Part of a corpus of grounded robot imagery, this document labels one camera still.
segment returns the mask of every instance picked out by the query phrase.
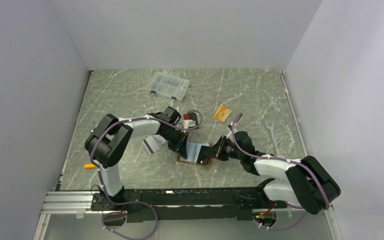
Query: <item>transparent box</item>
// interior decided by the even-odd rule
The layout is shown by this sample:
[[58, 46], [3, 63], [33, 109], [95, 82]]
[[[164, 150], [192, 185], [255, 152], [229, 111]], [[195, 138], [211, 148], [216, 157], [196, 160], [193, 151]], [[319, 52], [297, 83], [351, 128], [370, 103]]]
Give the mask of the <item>transparent box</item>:
[[148, 85], [151, 94], [162, 96], [166, 99], [182, 101], [189, 88], [189, 80], [156, 72]]

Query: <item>gray wall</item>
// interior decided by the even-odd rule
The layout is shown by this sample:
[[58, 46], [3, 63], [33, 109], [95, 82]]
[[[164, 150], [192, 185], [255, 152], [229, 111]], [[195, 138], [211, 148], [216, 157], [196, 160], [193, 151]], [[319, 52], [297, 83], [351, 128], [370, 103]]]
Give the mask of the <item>gray wall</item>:
[[286, 69], [345, 239], [384, 239], [384, 0], [323, 0]]
[[33, 237], [87, 76], [48, 0], [0, 1], [0, 240]]
[[285, 69], [321, 0], [52, 0], [90, 70]]

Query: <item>metal table frame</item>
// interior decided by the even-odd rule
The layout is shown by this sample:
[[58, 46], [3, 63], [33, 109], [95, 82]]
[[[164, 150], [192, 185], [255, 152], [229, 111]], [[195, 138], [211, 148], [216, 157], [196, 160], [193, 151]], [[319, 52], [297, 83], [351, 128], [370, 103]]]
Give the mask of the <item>metal table frame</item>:
[[[278, 76], [279, 76], [279, 78], [283, 84], [284, 92], [286, 94], [287, 101], [289, 103], [289, 107], [290, 107], [290, 110], [292, 113], [292, 117], [293, 117], [296, 129], [298, 132], [299, 141], [301, 143], [301, 147], [302, 147], [302, 150], [304, 152], [304, 155], [307, 156], [308, 155], [307, 149], [306, 149], [306, 146], [304, 144], [303, 136], [302, 136], [301, 131], [300, 131], [300, 126], [298, 124], [297, 117], [296, 117], [295, 112], [294, 112], [294, 108], [292, 106], [291, 97], [290, 97], [288, 88], [287, 88], [286, 83], [285, 83], [284, 74], [285, 74], [284, 70], [279, 70]], [[70, 146], [68, 148], [68, 152], [67, 152], [67, 155], [65, 157], [65, 162], [64, 162], [64, 165], [62, 167], [62, 171], [61, 171], [58, 185], [61, 184], [61, 181], [64, 177], [64, 171], [66, 169], [66, 165], [67, 165], [67, 161], [69, 159], [71, 147], [72, 147], [73, 141], [74, 141], [74, 136], [75, 136], [78, 124], [79, 124], [80, 113], [82, 112], [83, 106], [85, 104], [86, 93], [89, 90], [90, 83], [91, 82], [89, 81], [87, 83], [87, 86], [86, 86], [85, 94], [84, 94], [83, 101], [82, 101], [81, 106], [80, 106], [79, 114], [77, 116], [76, 124], [74, 127], [74, 132], [73, 132], [73, 135], [71, 137]], [[72, 215], [76, 215], [77, 218], [82, 218], [84, 216], [84, 214], [100, 214], [100, 215], [102, 215], [102, 214], [106, 214], [106, 213], [111, 212], [111, 211], [91, 211], [92, 198], [93, 198], [93, 194], [95, 194], [95, 193], [97, 193], [97, 191], [91, 192], [88, 190], [85, 190], [85, 191], [60, 191], [60, 190], [57, 190], [57, 191], [47, 192], [45, 200], [43, 202], [42, 210], [40, 212], [39, 221], [37, 223], [37, 227], [36, 227], [36, 231], [34, 233], [33, 239], [34, 240], [43, 240], [44, 239], [45, 233], [47, 231], [48, 223], [49, 223], [49, 220], [50, 220], [52, 214], [65, 214], [65, 215], [66, 214], [72, 214]], [[264, 211], [264, 209], [253, 209], [253, 212], [261, 212], [261, 211]], [[278, 209], [277, 211], [289, 211], [289, 209]], [[341, 231], [339, 229], [338, 221], [336, 219], [334, 207], [332, 204], [330, 205], [330, 208], [325, 211], [325, 216], [327, 218], [327, 223], [328, 223], [328, 226], [330, 229], [332, 239], [342, 240], [343, 238], [341, 235]]]

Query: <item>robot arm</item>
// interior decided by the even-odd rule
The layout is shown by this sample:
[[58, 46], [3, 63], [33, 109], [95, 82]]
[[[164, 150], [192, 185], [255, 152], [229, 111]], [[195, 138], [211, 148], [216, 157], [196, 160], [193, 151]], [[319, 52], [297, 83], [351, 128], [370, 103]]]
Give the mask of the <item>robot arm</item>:
[[[94, 154], [95, 159], [93, 161], [99, 166], [103, 184], [113, 202], [124, 202], [124, 186], [120, 180], [119, 162], [131, 138], [159, 134], [167, 140], [170, 150], [187, 158], [186, 141], [189, 133], [149, 119], [156, 118], [175, 124], [181, 118], [180, 113], [169, 106], [164, 112], [149, 113], [143, 118], [144, 120], [127, 122], [111, 129], [107, 136], [102, 139]], [[89, 155], [104, 131], [120, 120], [124, 120], [124, 118], [117, 118], [112, 114], [103, 117], [84, 144]]]
[[[270, 157], [264, 152], [255, 150], [251, 138], [246, 131], [234, 133], [238, 145], [247, 153]], [[310, 214], [317, 214], [325, 208], [325, 201], [314, 179], [302, 167], [277, 160], [256, 159], [240, 151], [226, 136], [208, 149], [206, 156], [227, 161], [229, 158], [240, 160], [245, 171], [254, 175], [269, 176], [256, 187], [261, 201], [284, 201], [300, 204]], [[341, 189], [326, 170], [313, 156], [303, 159], [291, 159], [308, 167], [320, 182], [329, 203], [341, 194]]]

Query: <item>silver wrench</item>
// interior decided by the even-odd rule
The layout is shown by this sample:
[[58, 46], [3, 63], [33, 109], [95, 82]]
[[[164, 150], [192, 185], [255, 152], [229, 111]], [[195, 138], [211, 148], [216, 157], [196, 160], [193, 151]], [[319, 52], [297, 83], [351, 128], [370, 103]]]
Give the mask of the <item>silver wrench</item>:
[[270, 124], [266, 122], [265, 127], [268, 130], [270, 130], [271, 140], [273, 141], [274, 147], [276, 148], [276, 156], [282, 155], [281, 150], [279, 149], [278, 140], [276, 139], [276, 136], [275, 136], [275, 125], [271, 122]]

